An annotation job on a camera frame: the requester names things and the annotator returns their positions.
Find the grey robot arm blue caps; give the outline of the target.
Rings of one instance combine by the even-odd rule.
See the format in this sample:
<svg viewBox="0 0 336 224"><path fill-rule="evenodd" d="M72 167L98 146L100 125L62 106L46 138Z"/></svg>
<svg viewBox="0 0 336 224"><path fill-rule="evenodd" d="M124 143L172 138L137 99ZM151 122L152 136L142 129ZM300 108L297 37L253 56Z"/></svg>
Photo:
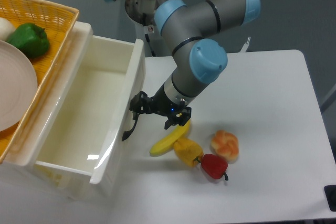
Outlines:
<svg viewBox="0 0 336 224"><path fill-rule="evenodd" d="M189 104L227 66L227 54L211 36L257 19L260 0L204 0L187 6L182 0L125 0L127 15L143 27L154 25L176 69L152 97L139 92L130 102L133 119L141 114L167 117L165 127L183 126Z"/></svg>

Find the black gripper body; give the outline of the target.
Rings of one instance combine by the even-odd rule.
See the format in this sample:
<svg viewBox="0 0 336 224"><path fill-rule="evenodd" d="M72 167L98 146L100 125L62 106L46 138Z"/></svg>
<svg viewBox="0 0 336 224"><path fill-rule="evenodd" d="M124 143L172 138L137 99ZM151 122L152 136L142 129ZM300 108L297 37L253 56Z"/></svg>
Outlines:
<svg viewBox="0 0 336 224"><path fill-rule="evenodd" d="M144 91L140 91L130 101L129 110L140 114L157 114L171 120L172 126L184 126L191 118L192 109L184 100L178 103L172 102L160 87L157 93L149 97Z"/></svg>

